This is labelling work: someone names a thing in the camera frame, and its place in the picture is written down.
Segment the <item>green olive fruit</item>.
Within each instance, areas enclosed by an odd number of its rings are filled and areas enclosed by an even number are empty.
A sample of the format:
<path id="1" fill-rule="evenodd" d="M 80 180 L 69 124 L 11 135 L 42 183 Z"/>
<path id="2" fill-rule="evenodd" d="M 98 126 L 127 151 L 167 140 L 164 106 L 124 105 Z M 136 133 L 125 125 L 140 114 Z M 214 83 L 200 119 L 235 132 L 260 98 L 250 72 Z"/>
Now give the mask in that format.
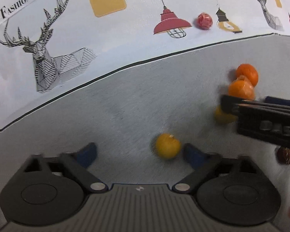
<path id="1" fill-rule="evenodd" d="M 214 118 L 217 123 L 222 125 L 237 121 L 237 116 L 223 112 L 220 105 L 215 109 Z"/>
<path id="2" fill-rule="evenodd" d="M 174 159 L 181 151 L 181 142 L 172 134 L 163 133 L 157 137 L 155 152 L 158 157 L 170 160 Z"/>

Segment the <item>grey printed bed sheet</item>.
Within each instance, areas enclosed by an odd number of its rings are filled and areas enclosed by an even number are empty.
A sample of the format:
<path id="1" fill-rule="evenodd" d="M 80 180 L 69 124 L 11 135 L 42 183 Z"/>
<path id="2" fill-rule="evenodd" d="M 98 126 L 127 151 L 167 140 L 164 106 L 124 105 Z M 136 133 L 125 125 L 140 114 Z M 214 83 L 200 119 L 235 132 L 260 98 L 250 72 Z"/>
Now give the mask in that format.
<path id="1" fill-rule="evenodd" d="M 276 146 L 220 125 L 214 111 L 242 63 L 258 71 L 256 98 L 290 100 L 290 0 L 267 0 L 282 30 L 272 29 L 256 0 L 124 0 L 125 8 L 97 17 L 89 0 L 68 5 L 52 25 L 51 57 L 94 58 L 67 81 L 37 91 L 33 57 L 6 47 L 4 34 L 37 41 L 56 0 L 0 0 L 0 192 L 32 154 L 56 156 L 98 146 L 90 172 L 107 184 L 173 185 L 191 172 L 177 157 L 153 152 L 157 135 L 226 157 L 249 155 L 281 195 L 273 224 L 290 231 L 290 166 Z M 213 20 L 197 27 L 200 13 Z M 0 209 L 0 228 L 6 219 Z"/>

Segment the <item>red ball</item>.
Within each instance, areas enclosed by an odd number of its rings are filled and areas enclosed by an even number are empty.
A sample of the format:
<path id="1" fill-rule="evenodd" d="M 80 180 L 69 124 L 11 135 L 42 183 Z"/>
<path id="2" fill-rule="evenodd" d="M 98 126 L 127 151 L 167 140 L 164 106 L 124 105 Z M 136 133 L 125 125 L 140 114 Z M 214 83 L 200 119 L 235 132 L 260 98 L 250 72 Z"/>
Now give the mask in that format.
<path id="1" fill-rule="evenodd" d="M 200 13 L 196 19 L 196 25 L 202 30 L 209 30 L 213 25 L 213 20 L 209 14 Z"/>

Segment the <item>small orange back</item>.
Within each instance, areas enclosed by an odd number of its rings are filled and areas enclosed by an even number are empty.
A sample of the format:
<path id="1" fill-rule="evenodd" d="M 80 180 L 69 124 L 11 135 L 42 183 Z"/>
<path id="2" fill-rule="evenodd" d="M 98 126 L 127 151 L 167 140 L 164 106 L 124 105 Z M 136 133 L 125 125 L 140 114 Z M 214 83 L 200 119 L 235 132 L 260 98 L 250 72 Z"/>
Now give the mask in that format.
<path id="1" fill-rule="evenodd" d="M 237 69 L 236 69 L 236 77 L 240 76 L 245 76 L 248 78 L 250 83 L 252 84 L 253 87 L 255 87 L 258 84 L 259 81 L 259 74 L 257 70 L 255 69 L 254 66 L 248 63 L 243 63 L 241 64 Z"/>

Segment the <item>red date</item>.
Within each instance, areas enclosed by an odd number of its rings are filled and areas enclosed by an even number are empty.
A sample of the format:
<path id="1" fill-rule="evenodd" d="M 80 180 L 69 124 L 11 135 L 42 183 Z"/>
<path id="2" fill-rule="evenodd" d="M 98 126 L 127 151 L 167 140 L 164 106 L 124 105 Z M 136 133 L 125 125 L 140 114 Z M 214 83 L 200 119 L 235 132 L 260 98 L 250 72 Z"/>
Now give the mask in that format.
<path id="1" fill-rule="evenodd" d="M 280 164 L 290 165 L 290 149 L 285 147 L 280 147 L 276 153 L 277 160 Z"/>

